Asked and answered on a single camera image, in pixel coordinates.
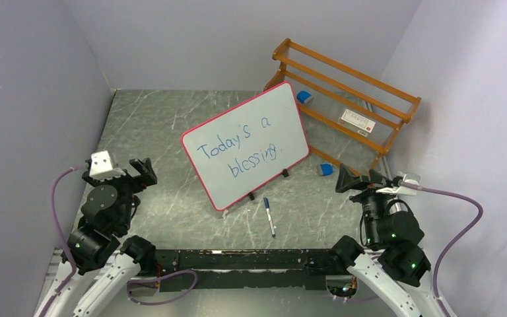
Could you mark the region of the whiteboard with pink frame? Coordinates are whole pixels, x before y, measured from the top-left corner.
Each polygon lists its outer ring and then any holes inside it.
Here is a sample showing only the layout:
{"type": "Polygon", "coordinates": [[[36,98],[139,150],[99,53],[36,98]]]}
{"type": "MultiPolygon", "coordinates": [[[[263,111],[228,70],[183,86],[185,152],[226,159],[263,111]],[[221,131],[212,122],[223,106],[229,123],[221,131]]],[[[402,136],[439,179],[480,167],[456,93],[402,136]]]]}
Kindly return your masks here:
{"type": "Polygon", "coordinates": [[[217,211],[245,198],[310,153],[288,82],[186,131],[181,143],[217,211]]]}

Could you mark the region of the blue whiteboard marker pen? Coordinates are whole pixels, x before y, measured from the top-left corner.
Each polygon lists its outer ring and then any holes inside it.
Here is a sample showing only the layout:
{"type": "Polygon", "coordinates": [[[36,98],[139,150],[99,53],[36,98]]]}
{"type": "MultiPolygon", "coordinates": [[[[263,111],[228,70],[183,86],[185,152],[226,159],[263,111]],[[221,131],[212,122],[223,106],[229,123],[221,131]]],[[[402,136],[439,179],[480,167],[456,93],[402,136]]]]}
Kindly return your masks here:
{"type": "Polygon", "coordinates": [[[276,237],[276,232],[275,232],[275,226],[274,226],[274,223],[273,223],[273,218],[272,218],[272,215],[271,215],[271,209],[266,209],[266,214],[267,214],[267,218],[268,218],[268,221],[269,221],[269,226],[270,226],[270,233],[271,233],[271,237],[272,238],[275,238],[276,237]]]}

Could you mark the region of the blue marker cap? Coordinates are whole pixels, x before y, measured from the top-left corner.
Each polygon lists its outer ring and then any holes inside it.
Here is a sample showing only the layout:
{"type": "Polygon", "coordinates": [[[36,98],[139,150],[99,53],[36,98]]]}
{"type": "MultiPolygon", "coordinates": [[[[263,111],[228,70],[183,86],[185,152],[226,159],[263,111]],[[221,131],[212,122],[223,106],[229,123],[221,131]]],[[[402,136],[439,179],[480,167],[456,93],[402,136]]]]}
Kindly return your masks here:
{"type": "Polygon", "coordinates": [[[269,209],[270,208],[269,200],[266,197],[264,197],[263,202],[264,202],[265,208],[269,209]]]}

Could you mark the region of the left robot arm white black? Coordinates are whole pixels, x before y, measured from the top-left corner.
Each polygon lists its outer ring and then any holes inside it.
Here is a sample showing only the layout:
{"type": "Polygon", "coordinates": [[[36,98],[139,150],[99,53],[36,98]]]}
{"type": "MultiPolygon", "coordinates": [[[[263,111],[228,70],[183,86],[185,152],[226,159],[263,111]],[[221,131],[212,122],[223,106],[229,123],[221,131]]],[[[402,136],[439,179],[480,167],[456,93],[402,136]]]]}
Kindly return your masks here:
{"type": "Polygon", "coordinates": [[[133,277],[160,273],[155,246],[140,236],[126,237],[141,203],[138,193],[157,184],[158,178],[150,158],[129,163],[136,176],[103,151],[62,173],[82,170],[82,179],[92,189],[77,228],[68,236],[59,233],[61,263],[36,316],[95,316],[133,277]]]}

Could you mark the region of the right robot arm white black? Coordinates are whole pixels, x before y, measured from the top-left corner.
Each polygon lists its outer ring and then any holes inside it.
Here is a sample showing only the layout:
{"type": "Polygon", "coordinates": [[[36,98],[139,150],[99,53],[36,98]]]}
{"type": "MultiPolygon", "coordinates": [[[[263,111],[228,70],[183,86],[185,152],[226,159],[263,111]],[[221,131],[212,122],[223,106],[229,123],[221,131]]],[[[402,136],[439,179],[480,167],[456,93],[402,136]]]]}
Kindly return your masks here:
{"type": "Polygon", "coordinates": [[[424,232],[399,195],[415,195],[420,177],[401,174],[393,179],[370,170],[357,175],[339,167],[335,191],[356,190],[349,199],[362,206],[358,240],[343,236],[329,250],[331,268],[350,273],[382,299],[397,316],[454,316],[434,282],[434,272],[419,242],[424,232]]]}

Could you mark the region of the blue eraser on table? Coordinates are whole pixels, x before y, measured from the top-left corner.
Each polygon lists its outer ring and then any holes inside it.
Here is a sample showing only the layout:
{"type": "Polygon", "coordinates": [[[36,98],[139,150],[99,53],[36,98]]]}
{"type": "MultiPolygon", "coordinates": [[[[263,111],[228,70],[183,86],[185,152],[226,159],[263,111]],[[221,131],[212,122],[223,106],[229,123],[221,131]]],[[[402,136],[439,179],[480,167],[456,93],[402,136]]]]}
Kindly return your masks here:
{"type": "Polygon", "coordinates": [[[330,176],[333,174],[334,167],[331,164],[323,163],[317,166],[317,173],[320,177],[330,176]]]}

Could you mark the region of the white labelled box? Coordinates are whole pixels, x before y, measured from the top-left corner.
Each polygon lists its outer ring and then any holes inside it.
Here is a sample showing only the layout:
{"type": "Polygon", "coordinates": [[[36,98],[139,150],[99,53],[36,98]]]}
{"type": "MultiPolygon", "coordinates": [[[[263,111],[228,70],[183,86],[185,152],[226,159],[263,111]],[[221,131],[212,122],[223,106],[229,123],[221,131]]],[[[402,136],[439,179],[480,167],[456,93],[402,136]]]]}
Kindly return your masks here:
{"type": "Polygon", "coordinates": [[[376,125],[376,122],[349,109],[343,112],[339,118],[339,123],[352,125],[353,129],[364,137],[368,137],[376,125]]]}

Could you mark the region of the orange wooden shelf rack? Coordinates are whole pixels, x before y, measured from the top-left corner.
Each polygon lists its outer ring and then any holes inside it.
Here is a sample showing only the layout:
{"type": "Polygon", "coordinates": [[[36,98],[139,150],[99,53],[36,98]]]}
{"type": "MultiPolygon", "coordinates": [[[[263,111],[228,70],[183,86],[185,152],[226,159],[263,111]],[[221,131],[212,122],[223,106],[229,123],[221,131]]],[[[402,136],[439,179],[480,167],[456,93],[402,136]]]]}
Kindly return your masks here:
{"type": "Polygon", "coordinates": [[[414,118],[421,98],[289,38],[275,48],[272,58],[279,65],[266,89],[287,81],[296,93],[313,95],[309,104],[296,101],[313,155],[356,173],[385,170],[386,155],[401,128],[414,118]],[[346,109],[376,122],[368,137],[339,123],[346,109]]]}

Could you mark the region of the blue eraser on shelf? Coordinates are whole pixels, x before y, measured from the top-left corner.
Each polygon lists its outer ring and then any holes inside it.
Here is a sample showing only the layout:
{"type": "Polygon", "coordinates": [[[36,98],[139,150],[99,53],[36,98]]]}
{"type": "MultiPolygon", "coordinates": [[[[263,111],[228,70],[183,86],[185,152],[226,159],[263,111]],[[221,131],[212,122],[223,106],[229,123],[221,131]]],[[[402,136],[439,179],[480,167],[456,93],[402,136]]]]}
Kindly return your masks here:
{"type": "Polygon", "coordinates": [[[309,104],[313,99],[313,95],[308,91],[301,90],[296,95],[296,100],[303,105],[309,104]]]}

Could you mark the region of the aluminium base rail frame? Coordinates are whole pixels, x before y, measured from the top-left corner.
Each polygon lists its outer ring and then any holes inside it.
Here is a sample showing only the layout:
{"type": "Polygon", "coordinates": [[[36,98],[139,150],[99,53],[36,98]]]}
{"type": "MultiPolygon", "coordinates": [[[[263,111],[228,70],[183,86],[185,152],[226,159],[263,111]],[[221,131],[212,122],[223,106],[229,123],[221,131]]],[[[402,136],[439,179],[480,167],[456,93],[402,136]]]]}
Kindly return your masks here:
{"type": "MultiPolygon", "coordinates": [[[[40,297],[40,301],[37,305],[37,308],[42,304],[43,302],[43,299],[45,297],[45,295],[47,294],[47,292],[50,290],[51,288],[51,284],[53,283],[53,281],[55,280],[55,277],[57,275],[57,270],[58,270],[58,267],[59,267],[59,264],[61,263],[61,256],[59,255],[58,252],[55,252],[52,256],[52,260],[48,266],[48,270],[46,272],[46,276],[44,278],[44,288],[42,289],[42,293],[41,293],[41,297],[40,297]]],[[[360,285],[360,284],[364,284],[362,281],[357,281],[357,284],[356,284],[356,288],[360,285]]],[[[194,286],[189,286],[188,288],[184,289],[183,291],[173,291],[177,298],[180,299],[184,296],[186,296],[190,291],[194,290],[194,286]]],[[[137,281],[134,281],[134,277],[132,279],[130,279],[126,285],[122,286],[115,294],[114,296],[119,292],[119,291],[126,291],[128,296],[129,296],[129,300],[132,301],[132,302],[137,302],[137,293],[139,291],[158,291],[157,289],[152,289],[152,288],[148,288],[145,286],[145,284],[143,282],[137,282],[137,281]]],[[[335,299],[342,299],[344,300],[345,302],[353,302],[355,300],[355,293],[351,294],[351,295],[348,295],[348,294],[345,294],[343,296],[339,295],[338,292],[334,292],[332,293],[331,291],[328,291],[331,296],[335,299]]]]}

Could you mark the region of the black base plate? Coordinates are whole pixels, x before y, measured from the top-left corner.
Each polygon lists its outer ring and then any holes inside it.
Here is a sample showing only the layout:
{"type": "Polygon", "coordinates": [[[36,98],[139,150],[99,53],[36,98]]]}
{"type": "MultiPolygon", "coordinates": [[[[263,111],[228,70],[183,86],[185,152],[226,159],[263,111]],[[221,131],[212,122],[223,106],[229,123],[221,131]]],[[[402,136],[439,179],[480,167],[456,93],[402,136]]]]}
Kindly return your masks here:
{"type": "Polygon", "coordinates": [[[326,249],[157,250],[134,277],[160,292],[300,287],[351,295],[356,279],[326,249]]]}

